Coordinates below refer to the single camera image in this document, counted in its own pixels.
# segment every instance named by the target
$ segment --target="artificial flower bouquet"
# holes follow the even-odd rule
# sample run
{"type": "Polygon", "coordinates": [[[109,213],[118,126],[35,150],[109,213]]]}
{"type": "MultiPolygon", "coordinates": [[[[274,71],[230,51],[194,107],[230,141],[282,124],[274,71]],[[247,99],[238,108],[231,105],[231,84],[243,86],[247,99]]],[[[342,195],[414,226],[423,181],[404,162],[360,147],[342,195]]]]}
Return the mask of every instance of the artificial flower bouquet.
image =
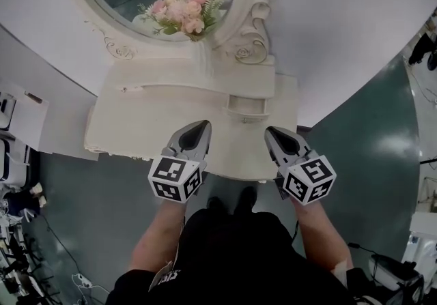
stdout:
{"type": "Polygon", "coordinates": [[[192,41],[202,39],[217,23],[221,0],[157,0],[146,8],[139,5],[143,20],[159,24],[154,34],[182,32],[192,41]]]}

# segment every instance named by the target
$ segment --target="black shirt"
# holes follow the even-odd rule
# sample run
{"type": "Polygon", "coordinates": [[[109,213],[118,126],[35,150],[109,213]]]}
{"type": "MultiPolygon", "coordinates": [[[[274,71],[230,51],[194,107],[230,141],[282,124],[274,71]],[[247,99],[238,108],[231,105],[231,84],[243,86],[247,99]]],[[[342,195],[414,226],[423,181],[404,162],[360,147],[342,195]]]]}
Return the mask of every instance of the black shirt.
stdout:
{"type": "Polygon", "coordinates": [[[297,254],[270,213],[216,217],[203,209],[181,234],[173,270],[150,291],[155,274],[133,270],[115,283],[107,304],[287,302],[355,304],[329,272],[297,254]]]}

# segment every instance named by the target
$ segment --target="forearm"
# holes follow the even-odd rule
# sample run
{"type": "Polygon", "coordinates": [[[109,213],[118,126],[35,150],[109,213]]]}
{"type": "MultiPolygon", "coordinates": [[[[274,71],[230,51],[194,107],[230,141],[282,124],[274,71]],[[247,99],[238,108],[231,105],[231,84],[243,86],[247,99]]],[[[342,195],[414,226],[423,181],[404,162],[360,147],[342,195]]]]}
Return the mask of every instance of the forearm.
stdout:
{"type": "Polygon", "coordinates": [[[353,268],[349,248],[330,222],[320,202],[306,206],[294,200],[292,202],[299,220],[307,259],[329,271],[345,260],[348,269],[353,268]]]}
{"type": "Polygon", "coordinates": [[[132,253],[130,270],[158,272],[175,259],[186,205],[163,201],[132,253]]]}

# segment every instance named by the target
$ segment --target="green leaf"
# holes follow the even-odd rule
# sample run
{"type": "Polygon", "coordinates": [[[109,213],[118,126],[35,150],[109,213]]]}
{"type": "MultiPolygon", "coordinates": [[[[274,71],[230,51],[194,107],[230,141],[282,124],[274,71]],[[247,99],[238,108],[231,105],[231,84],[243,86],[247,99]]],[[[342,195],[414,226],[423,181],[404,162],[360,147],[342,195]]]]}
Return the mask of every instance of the green leaf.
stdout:
{"type": "Polygon", "coordinates": [[[164,32],[166,35],[172,35],[172,34],[175,34],[176,32],[178,32],[178,30],[177,30],[176,27],[174,27],[174,26],[168,26],[168,27],[165,27],[165,29],[163,30],[163,32],[164,32]]]}

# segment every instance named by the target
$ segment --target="green floor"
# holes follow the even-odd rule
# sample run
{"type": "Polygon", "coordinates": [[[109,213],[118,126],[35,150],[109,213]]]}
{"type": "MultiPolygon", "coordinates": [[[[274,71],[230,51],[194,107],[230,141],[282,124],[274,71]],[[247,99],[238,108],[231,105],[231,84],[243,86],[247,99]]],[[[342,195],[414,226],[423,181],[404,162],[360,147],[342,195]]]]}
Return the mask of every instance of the green floor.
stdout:
{"type": "MultiPolygon", "coordinates": [[[[419,138],[414,103],[401,61],[392,61],[356,95],[317,124],[309,143],[327,155],[338,174],[324,206],[347,242],[400,259],[408,239],[419,181],[419,138]]],[[[147,182],[149,164],[101,155],[89,162],[44,155],[41,181],[48,206],[44,214],[94,284],[112,289],[126,271],[130,252],[153,219],[158,200],[147,182]]],[[[210,175],[188,205],[190,216],[212,194],[229,207],[248,183],[210,175]]],[[[258,185],[255,211],[275,213],[288,231],[296,218],[289,201],[271,184],[258,185]]],[[[80,293],[71,281],[76,266],[39,218],[29,227],[46,257],[46,274],[61,289],[64,304],[80,293]]],[[[303,252],[300,236],[295,248],[303,252]]],[[[352,251],[354,263],[367,269],[368,254],[352,251]]],[[[93,296],[104,301],[99,289],[93,296]]]]}

